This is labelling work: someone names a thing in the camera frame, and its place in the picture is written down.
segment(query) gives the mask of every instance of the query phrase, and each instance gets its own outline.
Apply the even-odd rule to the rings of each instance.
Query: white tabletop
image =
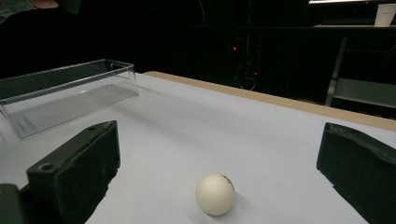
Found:
[[[316,168],[326,122],[396,147],[396,132],[136,74],[139,96],[19,140],[0,119],[0,183],[83,129],[119,125],[121,167],[87,223],[366,223]],[[195,201],[198,181],[227,175],[237,197],[220,217]]]

